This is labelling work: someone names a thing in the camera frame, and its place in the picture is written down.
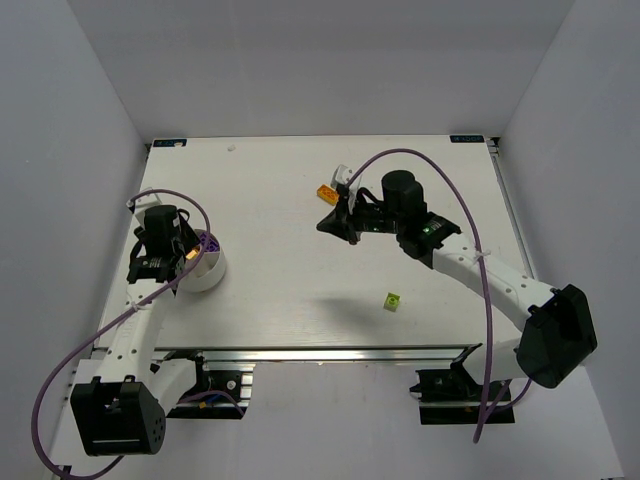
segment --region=orange block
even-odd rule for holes
[[[338,199],[340,198],[340,195],[338,195],[338,192],[336,192],[333,188],[327,185],[322,185],[318,189],[317,194],[321,199],[323,199],[329,205],[335,205],[336,203],[338,203]]]

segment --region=green cube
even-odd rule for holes
[[[400,295],[389,293],[384,301],[384,309],[395,312],[398,309],[398,305],[400,305]]]

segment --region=cable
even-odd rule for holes
[[[478,443],[480,440],[480,435],[482,435],[482,428],[487,421],[487,403],[489,402],[489,386],[491,384],[491,367],[493,363],[493,312],[491,311],[491,294],[489,292],[489,280],[487,278],[487,267],[484,262],[484,256],[482,255],[482,244],[480,242],[480,234],[478,232],[478,228],[476,226],[476,222],[471,215],[471,211],[467,207],[464,198],[453,184],[449,176],[442,170],[438,164],[436,164],[433,160],[427,157],[425,154],[418,152],[417,150],[413,150],[411,148],[392,148],[390,150],[385,150],[383,152],[374,155],[369,160],[364,162],[364,164],[353,174],[351,179],[347,182],[347,188],[351,186],[351,184],[355,181],[358,176],[362,174],[362,172],[369,167],[373,162],[378,160],[381,157],[386,155],[390,155],[393,153],[408,153],[410,155],[415,155],[425,162],[427,162],[433,169],[438,172],[440,177],[445,181],[445,183],[449,186],[453,194],[455,195],[458,203],[462,207],[465,216],[467,217],[467,221],[471,227],[471,232],[473,234],[473,241],[475,242],[476,251],[479,253],[478,255],[478,266],[480,268],[480,279],[482,281],[482,296],[484,298],[484,307],[485,313],[487,317],[487,355],[485,357],[484,364],[484,381],[482,384],[482,394],[480,396],[480,412],[478,414],[478,423],[476,425],[476,431],[473,435],[473,443]]]
[[[371,201],[374,203],[374,205],[380,205],[380,204],[382,204],[382,200],[378,200],[378,199],[376,198],[376,196],[375,196],[373,193],[371,193],[371,192],[369,191],[369,189],[368,189],[368,188],[366,188],[366,187],[360,187],[360,188],[358,189],[358,192],[356,193],[356,195],[357,195],[358,197],[363,198],[363,199],[364,199],[364,198],[368,198],[369,200],[371,200]]]
[[[509,391],[509,385],[511,385],[511,380],[507,380],[503,382],[502,388],[498,391],[498,395],[496,395],[496,398],[493,400],[489,408],[487,408],[487,413],[485,414],[485,418],[488,419],[491,416],[491,414],[495,410],[497,410],[496,407],[498,406],[498,403],[500,403],[500,400],[502,400],[502,397],[504,397]]]
[[[227,392],[223,392],[222,390],[207,390],[206,392],[196,393],[194,395],[190,395],[188,397],[180,399],[178,403],[195,402],[196,400],[200,400],[201,398],[208,397],[210,395],[223,396],[224,398],[229,400],[233,404],[233,406],[236,408],[236,410],[240,412],[240,415],[244,417],[244,410],[242,410],[242,407],[238,405],[238,402],[236,402],[231,395],[229,395]]]
[[[209,398],[207,398],[204,402],[205,402],[207,405],[211,405],[213,402],[215,402],[215,401],[216,401],[217,399],[219,399],[219,398],[220,398],[220,395],[214,395],[213,397],[209,397]]]
[[[40,408],[42,406],[42,401],[44,400],[44,396],[47,393],[47,390],[53,383],[53,380],[71,360],[73,360],[77,355],[82,353],[85,348],[87,348],[89,345],[95,342],[98,338],[100,338],[106,332],[108,332],[115,326],[120,325],[129,317],[131,317],[131,315],[135,313],[138,307],[147,305],[148,303],[153,301],[155,298],[157,298],[158,296],[160,296],[170,288],[173,288],[176,285],[178,285],[180,280],[186,277],[196,267],[198,262],[200,262],[200,260],[204,256],[204,253],[207,251],[207,247],[209,246],[209,241],[211,238],[211,225],[209,223],[209,217],[207,216],[207,212],[204,211],[204,209],[200,206],[200,204],[198,204],[198,202],[188,197],[187,195],[184,195],[183,193],[175,192],[173,190],[157,188],[153,190],[145,190],[144,192],[134,195],[131,198],[131,200],[129,200],[129,203],[133,204],[133,202],[135,202],[137,199],[144,197],[146,195],[154,194],[154,193],[165,193],[168,195],[173,195],[175,197],[182,198],[183,200],[186,200],[187,202],[191,203],[204,218],[205,231],[207,232],[208,235],[206,236],[205,244],[202,246],[202,248],[198,252],[198,255],[196,255],[193,263],[188,268],[183,270],[182,273],[180,273],[180,275],[178,275],[172,281],[162,285],[160,288],[158,288],[158,290],[156,290],[155,292],[149,294],[148,296],[140,300],[137,303],[137,306],[135,307],[135,309],[134,307],[130,307],[129,309],[125,310],[122,314],[120,314],[118,317],[112,320],[108,325],[101,328],[96,333],[94,333],[89,338],[87,338],[84,342],[82,342],[80,345],[78,345],[66,357],[62,359],[62,361],[51,371],[49,376],[46,378],[46,380],[42,384],[42,387],[40,388],[40,391],[36,396],[36,400],[33,405],[33,410],[31,412],[31,441],[33,442],[33,447],[36,450],[36,454],[38,455],[38,457],[40,458],[40,461],[44,464],[44,466],[47,467],[54,475],[59,476],[63,480],[95,480],[96,478],[100,478],[106,473],[110,472],[113,469],[113,467],[115,467],[118,463],[120,463],[123,457],[119,456],[104,469],[92,475],[86,475],[86,476],[72,475],[69,472],[65,472],[61,470],[51,461],[51,459],[45,453],[44,447],[42,446],[42,442],[40,440],[40,432],[38,429],[38,418],[40,416]]]
[[[506,405],[503,405],[502,407],[496,408],[495,412],[497,413],[497,412],[502,412],[504,410],[507,410],[508,408],[513,407],[516,403],[518,403],[520,400],[522,400],[524,398],[524,396],[527,394],[527,392],[529,391],[529,388],[531,388],[531,384],[532,383],[533,383],[533,381],[529,378],[527,380],[527,383],[525,384],[524,388],[520,392],[520,394],[516,398],[511,400],[509,403],[507,403]]]

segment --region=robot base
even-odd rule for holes
[[[214,370],[205,368],[205,360],[200,351],[177,350],[171,353],[167,359],[187,358],[193,360],[196,366],[196,385],[183,395],[183,398],[207,392],[209,390],[223,391],[236,402],[241,402],[242,374],[240,370]],[[224,398],[215,402],[201,400],[189,403],[179,403],[173,408],[167,418],[192,418],[192,419],[225,419],[239,420],[240,413]]]
[[[422,425],[467,425],[478,422],[482,388],[469,385],[455,370],[419,370],[419,383],[411,387],[411,394],[420,401]],[[495,398],[501,382],[492,382],[489,403]],[[498,405],[511,401],[507,391]],[[494,412],[487,423],[515,423],[513,409]]]

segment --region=white enclosure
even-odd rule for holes
[[[418,478],[415,473],[421,471],[427,476],[458,478],[475,471],[479,480],[494,478],[495,462],[486,462],[480,469],[476,464],[479,453],[471,442],[473,426],[449,427],[451,431],[441,426],[423,427],[417,422],[417,402],[408,394],[415,383],[415,370],[428,368],[420,357],[411,360],[416,347],[450,347],[484,340],[486,323],[480,297],[408,258],[392,235],[363,234],[360,244],[351,246],[315,230],[318,220],[332,209],[315,190],[329,181],[337,163],[357,168],[376,152],[395,145],[417,149],[434,159],[471,205],[483,248],[525,274],[484,143],[457,144],[448,136],[342,136],[186,139],[183,146],[152,147],[142,187],[162,185],[196,199],[210,215],[228,262],[225,278],[213,291],[178,292],[163,323],[158,348],[218,349],[220,355],[229,350],[243,355],[246,350],[249,354],[244,353],[245,362],[249,363],[259,355],[286,359],[287,351],[302,350],[307,358],[316,355],[325,361],[320,370],[312,363],[282,369],[278,369],[280,365],[275,369],[258,365],[246,418],[222,423],[169,419],[167,450],[174,451],[165,452],[163,447],[157,456],[129,457],[111,477],[135,478],[142,476],[141,472],[156,472],[158,480],[169,480],[175,475],[169,472],[176,463],[179,469],[203,472],[213,462],[216,469],[235,472],[231,478],[252,478],[254,472],[268,470],[268,478],[274,480],[281,476],[320,480],[329,471],[309,470],[305,465],[322,463],[329,457],[332,462],[358,459],[354,460],[356,464],[337,468],[341,475],[358,465],[355,476],[382,468],[392,477],[407,472],[410,478]],[[414,172],[434,212],[468,231],[455,197],[420,159],[406,154],[380,159],[363,174],[361,185],[381,197],[381,176],[401,168]],[[163,200],[193,211],[179,199],[163,196]],[[202,227],[196,212],[190,223]],[[134,219],[131,231],[136,226]],[[125,278],[134,243],[130,233],[102,326],[126,308]],[[395,313],[382,308],[389,291],[401,295]],[[519,336],[498,312],[494,329],[497,340]],[[112,335],[105,335],[92,358],[102,358],[111,340]],[[405,360],[376,364],[374,354],[380,355],[380,347],[391,350],[387,354],[404,355]],[[333,355],[321,356],[317,350],[322,349],[331,349]],[[450,348],[435,350],[429,367],[446,368],[449,362],[438,359],[438,353],[446,350]],[[361,355],[370,355],[372,360],[362,365]],[[332,360],[336,356],[349,361],[336,365],[340,363]],[[95,360],[83,363],[74,382],[89,381],[95,366]],[[517,382],[514,391],[521,386],[522,382]],[[386,389],[393,394],[380,393]],[[295,409],[297,415],[290,417],[285,405]],[[283,427],[274,429],[278,415]],[[348,416],[354,420],[345,424],[344,417]],[[378,416],[386,420],[374,420]],[[546,391],[536,387],[535,394],[516,410],[516,416],[517,423],[512,427],[487,426],[487,436],[480,445],[492,449],[503,443],[501,436],[512,439],[509,445],[500,447],[501,455],[510,459],[501,467],[506,478],[605,478],[621,473],[583,368],[573,372],[571,381],[561,388]],[[584,416],[590,422],[583,422]],[[289,423],[286,418],[290,419],[290,429],[284,427]],[[407,427],[412,420],[415,423]],[[402,432],[396,431],[396,424],[405,425]],[[176,445],[177,439],[194,431],[205,450],[222,441],[228,446],[215,458],[197,448],[185,455]],[[388,431],[396,433],[391,437],[383,434]],[[305,432],[309,436],[305,442],[291,443]],[[289,440],[264,444],[264,438],[281,435]],[[562,447],[568,444],[572,445],[571,454]],[[456,454],[444,455],[454,450],[453,445]],[[557,445],[554,453],[549,452],[551,445]],[[176,460],[175,450],[182,452],[180,460]],[[235,450],[242,452],[242,457],[229,455]],[[388,451],[385,457],[389,465],[384,467],[376,460],[382,450]],[[283,457],[283,451],[295,453]],[[97,471],[111,460],[84,454],[68,403],[53,452],[57,464],[72,465],[72,472],[77,474]],[[292,458],[283,468],[280,462],[264,464],[269,456]],[[365,460],[370,464],[360,465]]]
[[[70,0],[145,141],[499,135],[571,0]]]

